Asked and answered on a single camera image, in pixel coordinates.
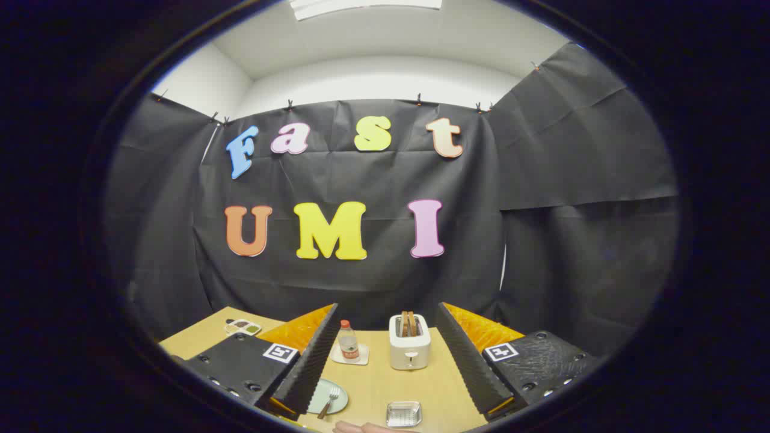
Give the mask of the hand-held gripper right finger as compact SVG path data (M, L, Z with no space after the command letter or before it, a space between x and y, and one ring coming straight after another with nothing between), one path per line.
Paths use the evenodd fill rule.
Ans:
M599 362L550 331L522 334L448 302L437 311L437 329L489 422L555 395Z

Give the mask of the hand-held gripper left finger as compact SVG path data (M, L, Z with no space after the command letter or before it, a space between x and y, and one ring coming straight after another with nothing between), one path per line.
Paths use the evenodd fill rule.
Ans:
M261 332L247 319L223 326L224 339L178 364L248 406L297 421L306 414L341 327L338 304Z

